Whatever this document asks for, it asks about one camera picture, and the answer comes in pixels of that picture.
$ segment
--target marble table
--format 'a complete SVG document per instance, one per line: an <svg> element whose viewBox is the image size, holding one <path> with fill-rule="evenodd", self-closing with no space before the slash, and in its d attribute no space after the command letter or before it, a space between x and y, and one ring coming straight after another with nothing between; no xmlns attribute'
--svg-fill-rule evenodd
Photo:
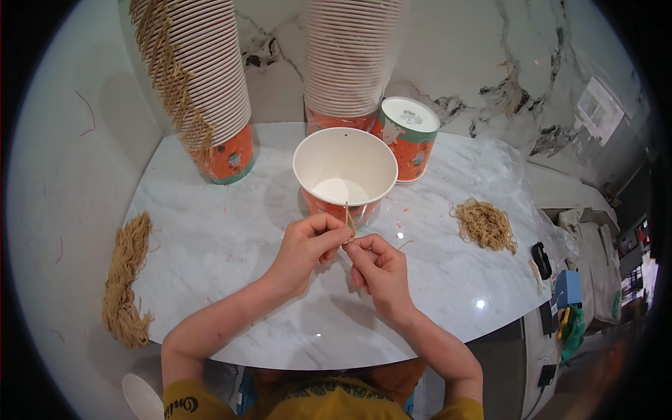
<svg viewBox="0 0 672 420"><path fill-rule="evenodd" d="M156 320L161 343L189 314L256 280L271 265L284 227L306 215L292 172L303 123L256 124L257 162L242 181L213 185L174 136L164 138L132 199L127 220L147 210L154 224L136 305ZM458 236L452 206L469 197L508 212L519 251L495 252ZM395 187L359 235L380 233L403 249L413 302L462 341L498 329L550 298L528 263L542 235L522 161L498 140L439 133L421 181ZM218 352L222 362L276 369L344 369L415 357L355 291L341 250L318 267L308 292L258 320Z"/></svg>

